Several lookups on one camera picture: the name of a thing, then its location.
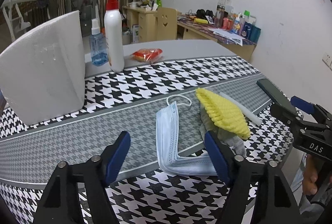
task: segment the white lotion bottle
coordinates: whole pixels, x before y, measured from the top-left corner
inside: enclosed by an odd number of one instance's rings
[[[111,70],[121,72],[125,67],[122,45],[122,18],[117,0],[108,0],[104,16],[108,61]]]

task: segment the red snack package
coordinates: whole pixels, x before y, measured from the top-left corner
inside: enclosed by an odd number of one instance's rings
[[[162,49],[139,49],[138,51],[134,52],[133,59],[141,62],[147,62],[152,64],[156,62],[162,54]]]

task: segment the wooden chair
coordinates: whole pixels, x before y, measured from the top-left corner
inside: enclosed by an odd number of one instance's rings
[[[159,7],[157,12],[157,40],[176,39],[178,30],[178,16],[176,9]]]

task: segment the human hand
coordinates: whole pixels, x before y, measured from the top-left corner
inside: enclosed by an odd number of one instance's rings
[[[315,195],[317,193],[317,181],[318,174],[313,161],[313,157],[307,154],[306,167],[303,173],[302,190],[305,195]]]

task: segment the blue spray bottle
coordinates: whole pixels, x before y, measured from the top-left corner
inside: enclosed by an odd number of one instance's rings
[[[92,19],[90,41],[91,60],[95,66],[101,66],[108,62],[105,37],[100,33],[98,19]]]

